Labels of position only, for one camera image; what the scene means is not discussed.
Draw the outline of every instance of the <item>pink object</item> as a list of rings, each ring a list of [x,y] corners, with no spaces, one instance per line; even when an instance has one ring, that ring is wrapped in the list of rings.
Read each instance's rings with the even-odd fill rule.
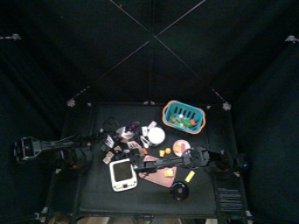
[[[146,156],[144,157],[144,161],[155,161],[158,158],[156,157],[151,157],[151,156]],[[158,170],[155,173],[151,173],[146,176],[144,173],[139,173],[139,177],[142,179],[146,179],[154,183],[156,183],[160,186],[166,186],[166,187],[171,187],[174,184],[174,179],[175,179],[175,174],[176,174],[176,167],[172,167],[172,172],[174,175],[171,178],[167,178],[164,176],[164,171],[170,169],[170,168],[163,168],[162,170]]]

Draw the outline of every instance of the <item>screen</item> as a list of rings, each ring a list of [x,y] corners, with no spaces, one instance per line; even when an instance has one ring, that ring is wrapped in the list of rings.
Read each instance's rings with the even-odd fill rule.
[[[114,164],[114,173],[116,182],[131,179],[134,177],[134,174],[130,161]]]

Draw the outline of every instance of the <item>plastic basket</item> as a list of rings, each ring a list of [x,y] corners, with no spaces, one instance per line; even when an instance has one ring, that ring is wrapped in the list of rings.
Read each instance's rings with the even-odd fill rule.
[[[174,117],[178,118],[179,115],[183,115],[183,119],[186,121],[192,119],[196,124],[191,127],[186,127],[180,124],[180,121],[174,122]],[[170,101],[163,108],[163,123],[167,126],[195,135],[202,132],[206,125],[206,114],[200,108],[195,108],[194,106],[179,101]]]

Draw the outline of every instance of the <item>black tabletop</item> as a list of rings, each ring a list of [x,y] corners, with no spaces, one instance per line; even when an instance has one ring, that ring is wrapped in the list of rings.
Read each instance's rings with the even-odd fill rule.
[[[202,146],[211,151],[235,150],[235,139],[231,128],[230,112],[219,106],[202,107],[206,112],[207,125],[196,135],[174,129],[163,123],[162,106],[136,105],[93,105],[91,116],[91,129],[103,127],[103,122],[114,117],[119,127],[132,122],[147,126],[155,121],[163,128],[166,139],[163,143],[148,149],[148,154],[159,157],[159,150],[172,148],[176,140],[187,140],[191,147]],[[136,188],[115,192],[111,185],[108,165],[103,162],[106,153],[96,144],[92,147],[93,162],[88,170],[79,191],[79,213],[85,214],[151,214],[154,216],[215,216],[215,195],[211,175],[204,168],[195,170],[191,182],[184,181],[190,170],[178,167],[175,181],[183,181],[190,188],[190,196],[184,201],[176,201],[170,188],[158,185],[146,179],[138,179]]]

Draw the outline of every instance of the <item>white mug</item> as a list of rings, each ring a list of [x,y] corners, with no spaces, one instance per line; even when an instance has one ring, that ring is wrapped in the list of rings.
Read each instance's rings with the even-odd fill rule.
[[[159,127],[154,127],[148,131],[150,146],[156,146],[164,141],[164,130]]]

